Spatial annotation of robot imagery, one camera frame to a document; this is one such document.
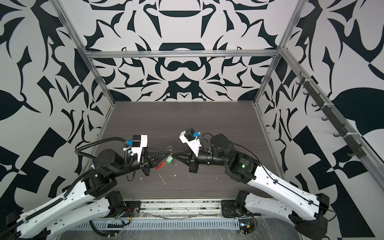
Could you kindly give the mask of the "green key tag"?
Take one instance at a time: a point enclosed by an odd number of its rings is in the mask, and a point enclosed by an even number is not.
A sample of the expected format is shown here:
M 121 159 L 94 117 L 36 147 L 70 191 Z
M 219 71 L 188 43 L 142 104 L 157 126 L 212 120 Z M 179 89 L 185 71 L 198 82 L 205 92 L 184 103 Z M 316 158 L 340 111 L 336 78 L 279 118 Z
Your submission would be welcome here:
M 172 156 L 168 156 L 167 159 L 165 160 L 165 163 L 166 164 L 170 164 L 172 161 L 173 161 L 173 157 Z

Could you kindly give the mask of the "large metal keyring red handle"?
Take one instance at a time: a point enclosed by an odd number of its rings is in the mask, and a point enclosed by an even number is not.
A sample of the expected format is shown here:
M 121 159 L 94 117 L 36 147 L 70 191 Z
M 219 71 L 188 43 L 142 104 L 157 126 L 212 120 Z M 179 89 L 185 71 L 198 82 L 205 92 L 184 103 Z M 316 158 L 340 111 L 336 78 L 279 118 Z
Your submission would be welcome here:
M 171 152 L 171 154 L 168 155 L 168 156 L 172 156 L 172 152 L 173 152 L 173 151 L 172 151 L 172 148 L 173 148 L 173 146 L 168 146 L 168 147 L 167 147 L 167 151 L 170 151 L 170 152 Z M 165 160 L 167 159 L 168 156 L 164 157 L 164 158 L 162 159 L 161 163 L 155 167 L 156 170 L 161 169 L 161 168 L 166 164 L 166 163 L 165 163 Z

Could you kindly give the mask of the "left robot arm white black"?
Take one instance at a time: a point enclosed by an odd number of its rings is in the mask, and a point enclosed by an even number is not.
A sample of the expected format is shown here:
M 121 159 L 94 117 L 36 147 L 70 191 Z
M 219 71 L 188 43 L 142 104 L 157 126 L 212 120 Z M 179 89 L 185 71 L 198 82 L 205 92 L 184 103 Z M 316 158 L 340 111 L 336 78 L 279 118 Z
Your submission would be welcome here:
M 83 223 L 117 217 L 126 204 L 121 193 L 112 190 L 117 185 L 116 178 L 138 170 L 148 176 L 169 155 L 169 151 L 148 152 L 143 148 L 125 160 L 114 150 L 106 149 L 93 159 L 93 168 L 80 175 L 64 193 L 31 211 L 8 215 L 1 239 L 52 240 Z

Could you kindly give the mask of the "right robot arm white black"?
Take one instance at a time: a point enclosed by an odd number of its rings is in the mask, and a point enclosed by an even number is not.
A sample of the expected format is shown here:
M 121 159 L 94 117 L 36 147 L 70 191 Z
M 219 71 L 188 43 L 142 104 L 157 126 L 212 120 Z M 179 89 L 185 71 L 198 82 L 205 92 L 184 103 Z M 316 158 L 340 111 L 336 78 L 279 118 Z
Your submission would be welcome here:
M 235 144 L 223 134 L 211 137 L 207 150 L 202 146 L 201 137 L 190 137 L 182 132 L 180 140 L 188 147 L 174 152 L 172 157 L 189 166 L 191 173 L 197 173 L 200 165 L 223 166 L 225 174 L 232 180 L 262 190 L 273 197 L 268 200 L 240 191 L 235 206 L 243 215 L 280 219 L 312 240 L 327 237 L 329 221 L 325 214 L 330 206 L 327 195 L 310 194 L 279 178 L 256 157 L 237 151 Z

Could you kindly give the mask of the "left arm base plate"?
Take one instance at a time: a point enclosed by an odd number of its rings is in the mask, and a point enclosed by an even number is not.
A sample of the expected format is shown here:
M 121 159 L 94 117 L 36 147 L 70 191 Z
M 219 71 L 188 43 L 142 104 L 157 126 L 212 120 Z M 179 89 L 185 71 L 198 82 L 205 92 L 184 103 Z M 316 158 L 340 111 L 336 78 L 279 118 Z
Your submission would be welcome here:
M 120 218 L 132 218 L 137 217 L 141 212 L 141 201 L 125 201 L 126 206 L 123 208 L 123 212 L 119 215 Z

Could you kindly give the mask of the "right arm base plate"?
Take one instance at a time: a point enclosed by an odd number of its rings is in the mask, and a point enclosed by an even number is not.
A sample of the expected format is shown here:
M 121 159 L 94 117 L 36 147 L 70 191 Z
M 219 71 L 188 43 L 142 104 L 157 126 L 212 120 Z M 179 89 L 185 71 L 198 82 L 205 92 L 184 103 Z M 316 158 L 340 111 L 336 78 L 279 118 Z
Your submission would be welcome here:
M 221 210 L 224 218 L 245 218 L 252 215 L 241 200 L 221 200 Z

